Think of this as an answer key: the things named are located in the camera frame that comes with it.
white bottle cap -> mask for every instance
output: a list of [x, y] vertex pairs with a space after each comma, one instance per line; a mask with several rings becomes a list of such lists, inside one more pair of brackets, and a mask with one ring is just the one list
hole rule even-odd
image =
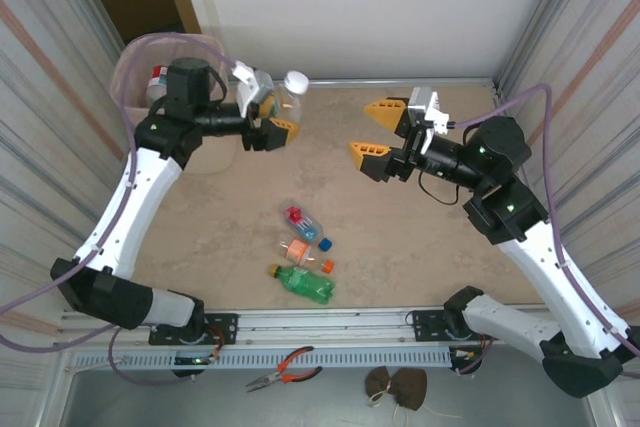
[[284, 87], [296, 95], [304, 95], [309, 88], [309, 79], [302, 72], [290, 70], [284, 78]]

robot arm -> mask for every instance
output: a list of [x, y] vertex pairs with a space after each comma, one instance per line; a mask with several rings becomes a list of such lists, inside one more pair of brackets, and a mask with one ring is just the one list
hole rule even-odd
[[[56, 279], [96, 252], [80, 272], [59, 288], [80, 312], [127, 329], [159, 324], [186, 342], [200, 338], [204, 306], [199, 299], [131, 282], [135, 260], [155, 212], [206, 135], [240, 135], [245, 150], [270, 151], [288, 145], [298, 125], [260, 112], [273, 94], [271, 77], [238, 62], [233, 70], [240, 83], [237, 102], [209, 101], [210, 66], [195, 58], [176, 59], [167, 71], [167, 95], [159, 99], [137, 127], [133, 188], [131, 158], [102, 218], [71, 261], [57, 259]], [[97, 239], [108, 229], [125, 191], [126, 209], [98, 251]]]
[[[365, 112], [405, 143], [399, 149], [352, 142], [358, 169], [385, 182], [392, 176], [407, 181], [419, 169], [472, 191], [463, 206], [469, 220], [522, 270], [555, 319], [524, 314], [467, 287], [444, 305], [452, 329], [504, 340], [541, 362], [556, 385], [576, 397], [615, 379], [633, 354], [611, 335], [559, 268], [547, 212], [515, 175], [531, 156], [515, 120], [492, 117], [476, 126], [469, 142], [461, 145], [435, 135], [446, 134], [453, 124], [440, 112], [437, 93], [431, 89], [414, 89], [410, 99], [374, 102]], [[638, 346], [640, 328], [629, 327], [618, 317], [566, 251], [564, 256], [588, 298], [623, 338]]]

orange handle pliers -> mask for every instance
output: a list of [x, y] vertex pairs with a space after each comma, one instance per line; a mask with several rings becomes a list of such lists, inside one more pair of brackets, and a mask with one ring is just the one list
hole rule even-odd
[[305, 380], [312, 379], [316, 375], [318, 375], [322, 371], [322, 367], [316, 367], [314, 370], [307, 372], [305, 374], [293, 375], [293, 374], [285, 374], [284, 371], [289, 366], [289, 364], [296, 357], [306, 353], [311, 352], [313, 350], [312, 346], [301, 347], [299, 349], [291, 352], [287, 357], [278, 364], [278, 367], [275, 372], [271, 372], [270, 374], [263, 375], [262, 377], [258, 377], [253, 382], [247, 384], [247, 387], [252, 387], [247, 392], [253, 392], [254, 390], [264, 389], [274, 382], [280, 380], [285, 384], [289, 382], [304, 382]]

gray floor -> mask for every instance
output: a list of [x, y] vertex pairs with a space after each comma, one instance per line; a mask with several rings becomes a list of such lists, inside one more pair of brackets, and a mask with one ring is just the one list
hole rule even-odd
[[[300, 384], [276, 384], [246, 394], [244, 385], [266, 372], [220, 370], [203, 373], [195, 383], [136, 387], [110, 371], [76, 375], [62, 425], [102, 426], [304, 426], [393, 425], [395, 406], [387, 397], [367, 407], [364, 378], [370, 369], [325, 370]], [[165, 372], [139, 377], [167, 378]], [[426, 404], [434, 411], [463, 418], [410, 412], [410, 426], [430, 427], [588, 427], [585, 401], [559, 391], [542, 368], [513, 349], [496, 346], [475, 378], [457, 378], [447, 369], [427, 369]], [[399, 413], [399, 425], [404, 419]]]

green bottle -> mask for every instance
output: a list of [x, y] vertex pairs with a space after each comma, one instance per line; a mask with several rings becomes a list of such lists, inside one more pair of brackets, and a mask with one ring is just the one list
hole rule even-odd
[[333, 288], [336, 286], [326, 277], [320, 277], [297, 265], [282, 267], [274, 264], [269, 269], [269, 274], [280, 280], [280, 283], [288, 291], [307, 297], [319, 304], [329, 302], [333, 295]]

